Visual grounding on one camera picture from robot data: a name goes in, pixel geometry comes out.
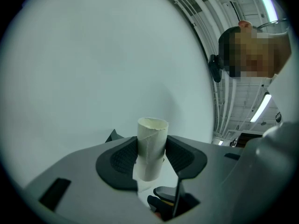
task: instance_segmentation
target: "gray plastic surface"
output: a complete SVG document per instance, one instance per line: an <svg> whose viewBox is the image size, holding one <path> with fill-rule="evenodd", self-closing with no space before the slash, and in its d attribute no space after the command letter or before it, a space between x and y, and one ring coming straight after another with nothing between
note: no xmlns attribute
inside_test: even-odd
<svg viewBox="0 0 299 224"><path fill-rule="evenodd" d="M174 202L176 198L176 190L177 188L157 187L154 189L154 194L160 199L168 202Z"/></svg>
<svg viewBox="0 0 299 224"><path fill-rule="evenodd" d="M173 136L199 149L207 165L195 178L184 179L185 193L200 204L169 223L247 223L269 207L290 181L298 161L299 124L284 123L244 149L222 147ZM107 149L130 138L74 152L54 164L27 187L38 199L58 177L71 180L56 213L77 223L161 223L133 191L111 188L97 175L95 162ZM241 155L233 160L226 153Z"/></svg>
<svg viewBox="0 0 299 224"><path fill-rule="evenodd" d="M82 224L139 224L142 217L142 223L161 223L162 220L143 205L136 192L113 189L96 172L98 156L130 138L67 155L34 179L26 191L39 199L56 178L66 178L71 180L71 185L56 208L56 213L66 219Z"/></svg>

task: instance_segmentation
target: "ceiling light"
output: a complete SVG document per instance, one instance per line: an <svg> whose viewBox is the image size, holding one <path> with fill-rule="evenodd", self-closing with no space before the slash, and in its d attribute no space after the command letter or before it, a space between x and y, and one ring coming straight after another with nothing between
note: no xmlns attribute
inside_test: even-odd
<svg viewBox="0 0 299 224"><path fill-rule="evenodd" d="M269 103L271 99L271 95L269 93L266 93L263 101L261 102L259 108L257 109L255 115L252 117L252 119L250 120L251 123L254 123L257 121L258 117L260 117L260 115L263 113L264 109L267 107L267 104Z"/></svg>
<svg viewBox="0 0 299 224"><path fill-rule="evenodd" d="M262 0L263 1L263 4L266 8L266 11L267 11L267 14L268 14L268 17L269 17L269 21L276 21L278 20L277 18L277 14L276 14L276 11L275 11L275 8L274 8L274 5L272 3L271 0Z"/></svg>

